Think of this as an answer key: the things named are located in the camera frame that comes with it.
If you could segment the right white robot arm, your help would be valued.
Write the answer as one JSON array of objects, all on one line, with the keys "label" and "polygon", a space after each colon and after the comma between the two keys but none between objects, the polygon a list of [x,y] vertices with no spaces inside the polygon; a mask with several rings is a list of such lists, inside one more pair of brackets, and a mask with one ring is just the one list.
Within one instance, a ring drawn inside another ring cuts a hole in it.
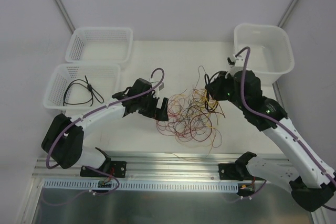
[{"label": "right white robot arm", "polygon": [[219,71],[205,76],[207,95],[215,101],[228,101],[244,118],[271,139],[292,164],[285,169],[252,152],[236,160],[238,179],[262,178],[288,192],[303,209],[314,212],[326,207],[335,194],[335,170],[308,145],[294,127],[283,107],[263,95],[255,74],[239,71],[231,76]]}]

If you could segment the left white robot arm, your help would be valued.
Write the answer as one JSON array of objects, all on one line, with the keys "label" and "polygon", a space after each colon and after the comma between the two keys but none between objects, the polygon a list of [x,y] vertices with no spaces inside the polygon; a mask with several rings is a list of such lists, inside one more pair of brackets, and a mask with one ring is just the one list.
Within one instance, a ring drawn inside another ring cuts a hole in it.
[{"label": "left white robot arm", "polygon": [[119,120],[134,112],[154,119],[168,121],[168,98],[160,102],[159,88],[139,78],[133,86],[112,95],[112,100],[99,108],[79,116],[57,115],[41,144],[47,153],[46,167],[68,169],[80,165],[95,176],[110,177],[117,172],[111,157],[98,147],[84,146],[84,139],[108,122]]}]

